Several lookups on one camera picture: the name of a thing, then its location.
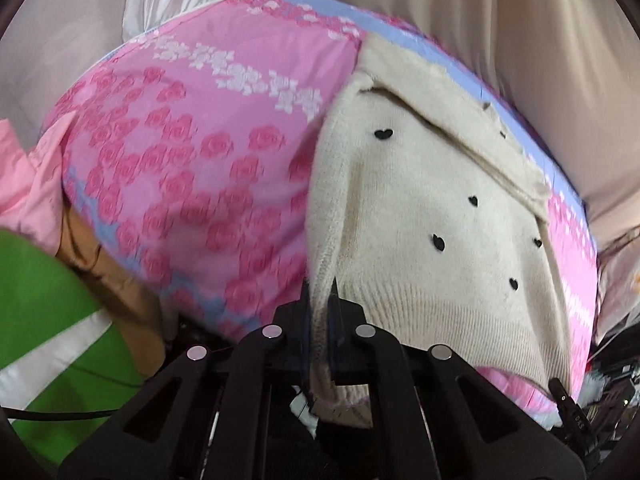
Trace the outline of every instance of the brown fabric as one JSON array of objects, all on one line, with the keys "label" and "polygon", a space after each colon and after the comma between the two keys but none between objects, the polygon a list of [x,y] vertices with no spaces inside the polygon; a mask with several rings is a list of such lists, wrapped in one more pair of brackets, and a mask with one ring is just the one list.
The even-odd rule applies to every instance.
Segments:
[{"label": "brown fabric", "polygon": [[108,311],[146,377],[164,362],[158,297],[137,282],[102,248],[91,228],[65,201],[56,257],[71,267]]},{"label": "brown fabric", "polygon": [[440,41],[523,113],[601,249],[640,224],[640,41],[615,0],[342,0]]}]

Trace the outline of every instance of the black clip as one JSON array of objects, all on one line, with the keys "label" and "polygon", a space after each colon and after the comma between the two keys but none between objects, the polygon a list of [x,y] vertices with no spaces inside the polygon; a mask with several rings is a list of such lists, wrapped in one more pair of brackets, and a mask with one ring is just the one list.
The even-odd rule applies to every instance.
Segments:
[{"label": "black clip", "polygon": [[553,378],[549,381],[549,391],[558,405],[558,413],[562,420],[564,434],[558,435],[556,432],[556,436],[560,436],[561,440],[580,457],[587,473],[592,471],[600,463],[600,449],[589,419],[559,379]]}]

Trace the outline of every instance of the black heart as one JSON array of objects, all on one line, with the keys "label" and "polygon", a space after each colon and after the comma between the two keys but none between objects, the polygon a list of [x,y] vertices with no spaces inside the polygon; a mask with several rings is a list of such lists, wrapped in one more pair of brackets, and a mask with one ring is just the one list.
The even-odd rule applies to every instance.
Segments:
[{"label": "black heart", "polygon": [[440,252],[444,251],[444,240],[440,238],[438,235],[433,235],[433,245]]},{"label": "black heart", "polygon": [[373,134],[380,140],[387,140],[394,134],[394,131],[391,128],[387,128],[386,130],[376,130]]}]

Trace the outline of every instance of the cream knit sweater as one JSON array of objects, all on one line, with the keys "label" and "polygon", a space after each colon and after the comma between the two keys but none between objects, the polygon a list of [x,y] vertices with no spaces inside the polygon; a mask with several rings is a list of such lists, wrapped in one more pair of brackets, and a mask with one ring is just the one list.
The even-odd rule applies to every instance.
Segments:
[{"label": "cream knit sweater", "polygon": [[473,366],[521,376],[544,392],[557,377],[570,390],[548,194],[542,172],[491,107],[441,66],[368,36],[322,127],[308,201],[319,400],[347,406],[367,395],[328,380],[334,276],[342,298],[403,344],[444,343]]}]

